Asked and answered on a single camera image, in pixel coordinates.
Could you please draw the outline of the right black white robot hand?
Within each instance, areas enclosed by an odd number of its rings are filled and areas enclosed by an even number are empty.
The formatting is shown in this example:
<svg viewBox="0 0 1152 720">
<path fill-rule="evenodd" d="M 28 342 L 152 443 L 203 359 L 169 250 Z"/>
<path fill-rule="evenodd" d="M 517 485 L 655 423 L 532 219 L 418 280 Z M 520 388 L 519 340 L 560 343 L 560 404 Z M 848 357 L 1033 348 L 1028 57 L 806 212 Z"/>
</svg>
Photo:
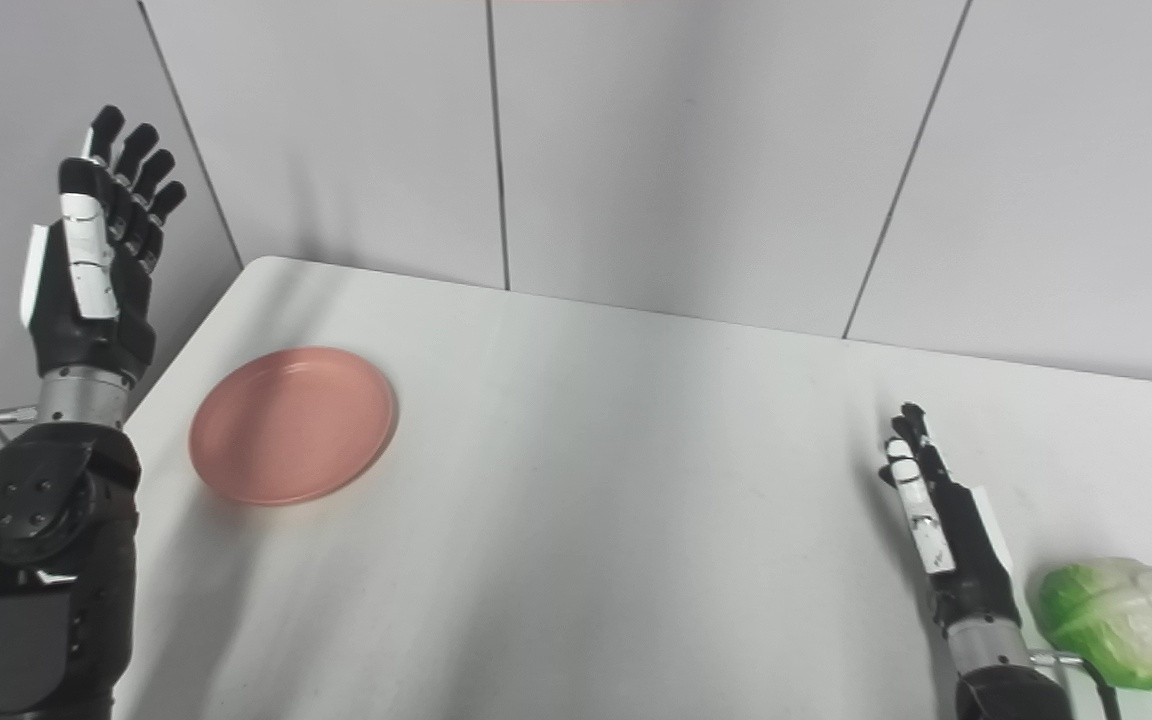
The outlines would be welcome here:
<svg viewBox="0 0 1152 720">
<path fill-rule="evenodd" d="M 890 419 L 879 478 L 895 488 L 905 528 L 931 588 L 942 634 L 968 620 L 1021 624 L 1010 571 L 998 555 L 972 488 L 952 478 L 922 406 Z"/>
</svg>

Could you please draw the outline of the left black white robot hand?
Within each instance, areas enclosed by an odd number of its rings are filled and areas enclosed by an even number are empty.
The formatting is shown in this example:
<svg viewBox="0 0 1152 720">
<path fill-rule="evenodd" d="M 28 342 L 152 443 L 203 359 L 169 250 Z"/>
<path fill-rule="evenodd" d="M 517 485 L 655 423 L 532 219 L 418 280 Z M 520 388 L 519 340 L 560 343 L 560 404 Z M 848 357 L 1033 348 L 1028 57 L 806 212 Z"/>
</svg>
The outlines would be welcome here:
<svg viewBox="0 0 1152 720">
<path fill-rule="evenodd" d="M 166 219 L 187 188 L 156 126 L 124 132 L 122 109 L 93 118 L 79 156 L 58 169 L 60 217 L 35 225 L 20 291 L 20 323 L 38 376 L 88 366 L 136 387 L 154 361 L 147 304 Z"/>
</svg>

